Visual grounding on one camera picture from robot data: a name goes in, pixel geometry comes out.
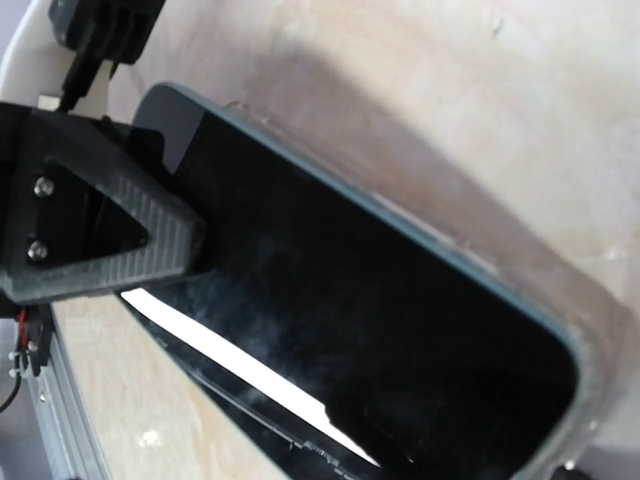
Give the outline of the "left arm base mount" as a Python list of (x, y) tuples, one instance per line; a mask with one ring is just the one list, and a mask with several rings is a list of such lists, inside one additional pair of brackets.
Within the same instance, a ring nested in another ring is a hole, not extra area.
[(38, 377), (48, 365), (51, 340), (55, 332), (49, 304), (21, 307), (16, 318), (18, 326), (16, 347), (9, 353), (12, 378)]

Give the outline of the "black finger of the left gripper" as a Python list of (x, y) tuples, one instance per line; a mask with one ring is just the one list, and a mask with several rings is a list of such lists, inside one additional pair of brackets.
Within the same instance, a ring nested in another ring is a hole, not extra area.
[(161, 164), (154, 130), (1, 107), (1, 289), (16, 304), (185, 275), (206, 227)]

